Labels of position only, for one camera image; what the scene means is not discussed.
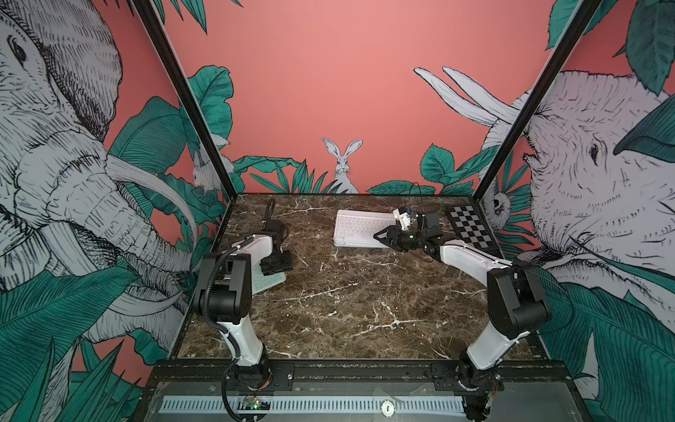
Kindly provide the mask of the white keyboard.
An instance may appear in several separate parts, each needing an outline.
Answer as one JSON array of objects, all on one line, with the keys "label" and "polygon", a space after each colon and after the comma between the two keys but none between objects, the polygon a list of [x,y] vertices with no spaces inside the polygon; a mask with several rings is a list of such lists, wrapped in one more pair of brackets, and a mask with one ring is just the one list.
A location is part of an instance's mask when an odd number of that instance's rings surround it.
[{"label": "white keyboard", "polygon": [[337,247],[377,248],[387,246],[374,238],[374,234],[394,225],[391,213],[376,213],[340,209],[337,211],[333,244]]}]

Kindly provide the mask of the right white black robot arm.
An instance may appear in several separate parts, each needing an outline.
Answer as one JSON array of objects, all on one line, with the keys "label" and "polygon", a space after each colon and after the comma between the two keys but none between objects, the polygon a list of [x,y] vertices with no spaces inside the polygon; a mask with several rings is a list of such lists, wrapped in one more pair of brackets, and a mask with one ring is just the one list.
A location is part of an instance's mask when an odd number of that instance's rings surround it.
[{"label": "right white black robot arm", "polygon": [[529,264],[497,258],[450,234],[429,236],[423,230],[401,230],[397,225],[376,232],[374,239],[394,251],[421,249],[487,289],[489,322],[462,352],[455,369],[455,379],[464,390],[488,387],[487,378],[513,346],[553,316],[542,277]]}]

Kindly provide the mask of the green keyboard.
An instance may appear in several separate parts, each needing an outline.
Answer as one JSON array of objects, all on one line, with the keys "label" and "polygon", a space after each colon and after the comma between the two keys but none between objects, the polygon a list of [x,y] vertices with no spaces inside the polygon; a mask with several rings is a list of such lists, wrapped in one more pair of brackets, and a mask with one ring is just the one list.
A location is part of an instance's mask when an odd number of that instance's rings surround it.
[{"label": "green keyboard", "polygon": [[256,264],[251,268],[251,289],[253,295],[264,292],[286,281],[286,274],[284,272],[265,275],[262,272],[260,264]]}]

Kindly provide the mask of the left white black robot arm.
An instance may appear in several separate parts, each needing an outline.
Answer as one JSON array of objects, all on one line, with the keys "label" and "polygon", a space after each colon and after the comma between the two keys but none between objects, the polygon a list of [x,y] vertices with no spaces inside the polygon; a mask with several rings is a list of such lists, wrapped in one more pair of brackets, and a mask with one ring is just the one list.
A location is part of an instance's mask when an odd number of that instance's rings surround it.
[{"label": "left white black robot arm", "polygon": [[234,371],[260,385],[272,375],[264,344],[258,339],[250,317],[253,273],[266,258],[283,252],[270,231],[253,234],[229,249],[211,252],[200,262],[192,301],[193,312],[215,329],[230,350]]}]

